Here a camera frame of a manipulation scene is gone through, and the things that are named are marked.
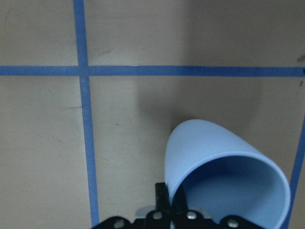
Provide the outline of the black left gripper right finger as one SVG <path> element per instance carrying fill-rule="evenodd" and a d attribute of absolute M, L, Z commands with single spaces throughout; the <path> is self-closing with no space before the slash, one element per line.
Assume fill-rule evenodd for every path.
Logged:
<path fill-rule="evenodd" d="M 189 211 L 183 186 L 179 186 L 173 196 L 173 213 L 178 216 Z"/>

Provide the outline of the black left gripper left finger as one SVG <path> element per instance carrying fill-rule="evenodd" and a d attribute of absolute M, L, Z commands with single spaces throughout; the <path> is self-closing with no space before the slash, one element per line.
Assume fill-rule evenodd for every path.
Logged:
<path fill-rule="evenodd" d="M 169 192 L 164 182 L 155 184 L 155 207 L 166 214 L 171 212 Z"/>

